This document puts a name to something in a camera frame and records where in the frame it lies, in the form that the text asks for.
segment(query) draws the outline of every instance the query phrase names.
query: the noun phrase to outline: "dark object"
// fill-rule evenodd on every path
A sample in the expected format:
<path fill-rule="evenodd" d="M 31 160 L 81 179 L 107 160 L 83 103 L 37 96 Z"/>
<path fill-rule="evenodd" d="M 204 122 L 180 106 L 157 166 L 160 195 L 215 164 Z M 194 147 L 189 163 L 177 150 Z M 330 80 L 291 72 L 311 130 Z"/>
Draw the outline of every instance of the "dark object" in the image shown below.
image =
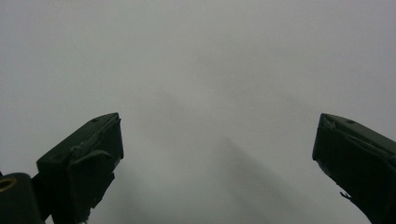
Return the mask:
<path fill-rule="evenodd" d="M 0 223 L 84 222 L 114 179 L 123 158 L 120 117 L 84 124 L 37 161 L 38 175 L 0 176 Z"/>
<path fill-rule="evenodd" d="M 395 142 L 353 120 L 322 114 L 313 159 L 373 224 L 396 223 Z"/>

